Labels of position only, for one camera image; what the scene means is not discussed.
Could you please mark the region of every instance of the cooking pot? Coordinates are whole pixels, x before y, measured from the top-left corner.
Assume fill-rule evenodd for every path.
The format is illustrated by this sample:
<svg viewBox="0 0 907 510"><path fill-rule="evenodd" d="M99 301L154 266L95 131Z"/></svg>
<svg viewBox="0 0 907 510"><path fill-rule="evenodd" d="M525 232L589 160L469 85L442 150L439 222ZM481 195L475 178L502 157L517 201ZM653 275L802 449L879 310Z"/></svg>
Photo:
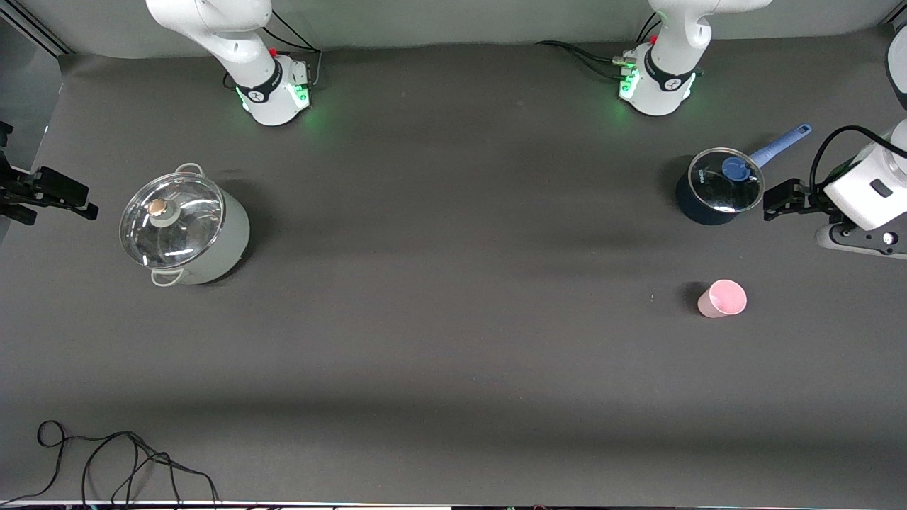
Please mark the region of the cooking pot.
<svg viewBox="0 0 907 510"><path fill-rule="evenodd" d="M198 164L185 163L135 193L122 213L120 241L158 287L205 283L239 262L249 217Z"/></svg>

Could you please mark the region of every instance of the pink cup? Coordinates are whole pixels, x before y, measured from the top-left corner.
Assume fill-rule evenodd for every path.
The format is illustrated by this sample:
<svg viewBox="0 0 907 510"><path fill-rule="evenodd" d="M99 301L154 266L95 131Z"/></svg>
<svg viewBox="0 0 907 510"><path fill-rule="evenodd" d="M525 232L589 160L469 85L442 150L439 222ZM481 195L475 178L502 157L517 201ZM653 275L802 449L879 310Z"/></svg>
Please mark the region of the pink cup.
<svg viewBox="0 0 907 510"><path fill-rule="evenodd" d="M699 311L710 319L736 315L746 308L746 292L737 282L718 280L699 298Z"/></svg>

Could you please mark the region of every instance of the black cable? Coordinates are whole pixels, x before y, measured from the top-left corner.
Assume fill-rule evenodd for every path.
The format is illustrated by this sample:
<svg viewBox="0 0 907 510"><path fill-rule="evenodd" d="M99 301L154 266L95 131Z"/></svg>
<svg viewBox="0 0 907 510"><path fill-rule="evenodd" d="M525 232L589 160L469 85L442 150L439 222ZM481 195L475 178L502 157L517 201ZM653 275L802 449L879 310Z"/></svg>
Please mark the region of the black cable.
<svg viewBox="0 0 907 510"><path fill-rule="evenodd" d="M652 23L652 20L655 18L656 15L658 15L658 13L652 13L652 15L649 16L649 19L646 20L646 23L644 23L642 25L642 28L639 29L639 35L636 36L637 43L642 42L642 37L643 37L642 33L646 31L646 27L649 26L650 23Z"/></svg>
<svg viewBox="0 0 907 510"><path fill-rule="evenodd" d="M585 65L590 71L597 74L598 76L601 76L602 78L608 78L609 80L614 80L615 82L619 82L622 79L620 76L617 76L616 74L608 74L608 73L601 71L601 69L598 69L598 68L594 67L592 64L590 64L589 62L586 62L585 60L583 60L583 58L581 56L579 56L578 54L571 52L571 55L575 56L577 58L577 60L580 61L580 64Z"/></svg>
<svg viewBox="0 0 907 510"><path fill-rule="evenodd" d="M811 205L821 209L822 212L824 212L826 214L832 214L833 212L828 208L828 205L826 203L819 200L818 195L816 194L818 192L818 190L816 189L816 186L815 186L815 175L818 172L819 162L822 160L822 155L825 154L825 149L828 148L829 143L831 143L832 140L834 140L842 132L848 132L848 131L859 132L860 134L869 138L873 142L878 143L885 149L888 149L889 151L894 152L895 154L901 156L902 158L907 158L907 151L905 151L904 149L902 149L900 147L893 145L891 142L885 140L883 137L879 136L878 134L876 134L862 126L851 124L851 125L840 127L838 129L834 130L832 132L832 134L829 134L828 138L825 138L825 141L822 142L822 145L819 147L819 151L815 154L815 158L813 158L813 165L809 169L810 203L811 203ZM822 182L823 187L827 184L827 181L828 181L828 178L826 178L825 181Z"/></svg>
<svg viewBox="0 0 907 510"><path fill-rule="evenodd" d="M580 54L590 60L594 60L595 62L611 64L610 57L591 54L591 53L587 52L586 50L580 48L579 46L576 46L576 45L570 44L570 43L564 43L563 41L546 40L546 41L539 41L536 44L541 44L543 46L557 46L557 47L563 48L571 53Z"/></svg>
<svg viewBox="0 0 907 510"><path fill-rule="evenodd" d="M608 78L609 80L614 80L617 82L619 82L622 79L620 76L617 76L616 74L608 74L608 73L601 71L601 69L595 67L590 62L585 60L588 58L593 62L599 62L602 64L610 64L611 59L609 59L607 57L598 56L596 54L591 54L582 48L574 46L573 44L567 44L567 43L563 43L561 41L539 41L536 44L563 48L564 50L567 50L568 53L575 56L577 58L577 60L580 61L580 64L585 65L587 69L589 69L593 73L597 74L598 76L601 76L603 78Z"/></svg>
<svg viewBox="0 0 907 510"><path fill-rule="evenodd" d="M44 440L44 431L50 425L57 427L57 430L59 430L59 432L60 432L60 440L56 441L54 443L48 443L47 441ZM111 504L112 505L114 505L114 500L116 498L116 495L120 492L122 487L124 485L126 485L126 503L125 503L124 507L129 506L129 502L132 499L132 481L133 481L135 475L138 472L140 472L141 469L149 462L152 462L154 464L160 464L162 466L167 466L170 469L171 486L173 488L173 495L176 498L177 502L181 501L182 498L180 497L180 493L177 490L176 477L175 477L174 470L181 471L183 473L188 473L191 475L197 475L197 476L204 477L208 481L209 489L211 491L211 502L216 504L216 502L220 500L220 496L218 494L217 487L215 487L214 481L211 479L210 476L206 475L205 473L202 473L201 471L196 471L194 469L190 469L186 466L183 466L182 464L174 461L170 457L170 455L168 455L165 452L158 452L154 448L148 446L148 443L146 443L145 440L141 438L141 436L139 436L138 434L136 434L132 431L123 430L123 431L115 432L113 434L110 434L110 435L104 436L104 437L88 437L88 436L76 436L76 435L69 436L66 434L66 431L60 422L58 422L56 420L45 420L44 422L41 423L40 426L38 426L37 440L38 440L38 444L42 447L45 447L45 448L58 447L59 448L57 450L57 458L56 458L56 464L54 467L54 475L51 476L50 481L40 491L33 493L33 494L20 495L18 497L14 497L13 499L9 499L9 500L4 501L3 503L0 503L0 506L8 505L10 503L13 503L14 501L19 501L20 499L25 499L28 497L36 497L36 496L42 495L45 492L47 492L48 490L50 490L50 488L56 482L57 477L60 475L60 465L63 462L63 451L66 447L66 444L75 439L79 439L82 441L89 441L89 442L101 442L101 444L98 445L94 449L94 451L92 451L92 454L88 457L88 460L85 461L85 465L82 470L82 487L81 487L82 503L83 503L83 506L86 506L88 504L88 502L87 502L87 497L86 497L85 486L86 486L86 482L88 479L88 471L91 468L92 461L94 460L94 457L97 456L97 454L102 450L102 448L107 446L108 443L110 443L117 437L126 437L132 442L133 460L132 460L132 471L130 472L129 476L123 481L122 484L120 484L120 486L117 487L117 489L111 495ZM146 455L145 460L143 460L141 463L139 463L139 450L141 450Z"/></svg>
<svg viewBox="0 0 907 510"><path fill-rule="evenodd" d="M271 9L271 13L272 13L274 16L276 16L277 19L279 20L279 22L282 23L282 24L284 24L284 26L285 26L286 28L288 28L290 32L293 33L293 35L295 35L296 37L299 38L300 41L302 41L303 43L305 43L305 44L308 46L308 49L312 50L312 51L315 52L315 53L321 53L321 50L319 50L319 49L317 49L315 46L313 46L309 41L306 40L305 37L303 37L302 35L299 35L299 32L297 32L295 28L293 28L292 26L290 26L289 23L287 23L286 21L284 21L284 19L283 19L282 17L280 17L280 15L278 14L277 11L275 11L274 9Z"/></svg>
<svg viewBox="0 0 907 510"><path fill-rule="evenodd" d="M642 35L642 38L639 39L639 40L637 41L637 43L642 43L643 41L645 41L645 40L646 40L646 37L649 37L649 32L651 32L652 29L654 29L654 28L655 28L656 26L658 26L658 25L661 25L661 20L660 20L660 19L659 19L657 22L655 22L654 25L652 25L652 26L649 27L649 29L646 31L645 34Z"/></svg>
<svg viewBox="0 0 907 510"><path fill-rule="evenodd" d="M287 46L293 46L294 48L299 48L300 50L307 50L309 52L315 52L315 53L318 53L321 51L321 50L317 50L317 49L309 47L309 46L300 46L299 44L293 44L290 41L288 41L278 35L274 35L274 33L271 32L270 30L268 30L268 28L266 26L262 26L261 29L265 31L265 34L268 34L271 37L274 37L275 39L277 39L278 41L280 41L283 44L286 44Z"/></svg>

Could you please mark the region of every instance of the pot lid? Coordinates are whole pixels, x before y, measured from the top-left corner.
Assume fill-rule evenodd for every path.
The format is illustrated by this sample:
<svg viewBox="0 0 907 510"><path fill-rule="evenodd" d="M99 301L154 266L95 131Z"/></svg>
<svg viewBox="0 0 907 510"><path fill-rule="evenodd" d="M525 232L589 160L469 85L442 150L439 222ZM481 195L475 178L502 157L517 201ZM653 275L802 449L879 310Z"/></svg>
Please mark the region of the pot lid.
<svg viewBox="0 0 907 510"><path fill-rule="evenodd" d="M223 193L197 173L176 172L139 190L120 220L120 241L148 269L173 269L195 259L217 239Z"/></svg>
<svg viewBox="0 0 907 510"><path fill-rule="evenodd" d="M749 156L734 149L711 149L689 165L689 187L702 203L719 212L754 208L765 186L762 171Z"/></svg>

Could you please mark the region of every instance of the white backdrop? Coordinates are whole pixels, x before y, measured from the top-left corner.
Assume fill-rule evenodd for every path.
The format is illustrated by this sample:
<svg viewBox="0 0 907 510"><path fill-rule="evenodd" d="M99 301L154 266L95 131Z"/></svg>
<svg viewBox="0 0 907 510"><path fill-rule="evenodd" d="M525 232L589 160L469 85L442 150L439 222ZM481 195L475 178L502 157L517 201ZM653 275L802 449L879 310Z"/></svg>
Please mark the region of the white backdrop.
<svg viewBox="0 0 907 510"><path fill-rule="evenodd" d="M158 26L144 0L24 0L80 53L125 58L205 54ZM649 16L646 0L273 0L317 46L628 41ZM716 38L829 35L876 25L899 0L775 0L712 18ZM275 31L280 30L272 20Z"/></svg>

